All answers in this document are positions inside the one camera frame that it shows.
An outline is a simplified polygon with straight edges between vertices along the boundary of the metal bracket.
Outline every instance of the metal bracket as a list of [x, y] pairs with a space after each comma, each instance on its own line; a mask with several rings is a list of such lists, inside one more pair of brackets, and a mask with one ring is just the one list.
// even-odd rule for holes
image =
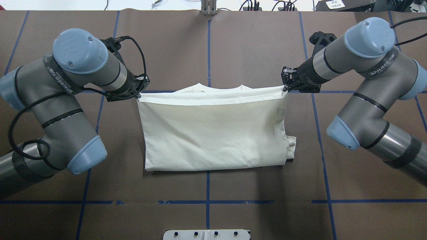
[[250, 240], [251, 231], [244, 229], [168, 230], [163, 240]]
[[202, 0], [202, 15], [216, 15], [216, 0]]

